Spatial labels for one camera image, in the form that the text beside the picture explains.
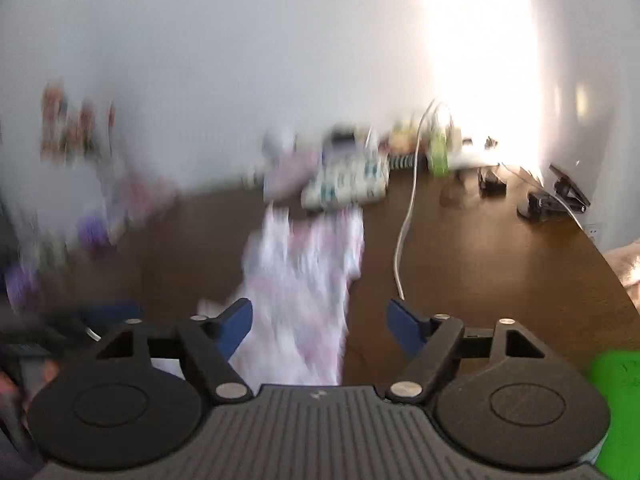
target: brown tabletop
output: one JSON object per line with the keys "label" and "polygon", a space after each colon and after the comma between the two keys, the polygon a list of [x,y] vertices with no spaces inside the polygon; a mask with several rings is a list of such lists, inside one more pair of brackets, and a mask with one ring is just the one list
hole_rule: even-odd
{"label": "brown tabletop", "polygon": [[[406,304],[467,326],[513,317],[577,367],[606,349],[639,349],[640,316],[586,235],[568,218],[530,224],[516,214],[529,186],[502,170],[503,198],[482,200],[473,171],[418,180],[414,219],[401,264]],[[385,325],[396,298],[392,256],[411,191],[410,173],[393,173],[387,197],[364,206],[362,276],[353,283],[345,384],[387,384],[406,358]],[[292,217],[304,213],[293,200]],[[76,257],[47,274],[46,303],[134,299],[151,320],[192,314],[200,298],[223,302],[242,279],[248,234],[264,214],[257,191],[191,196],[128,232],[98,260]]]}

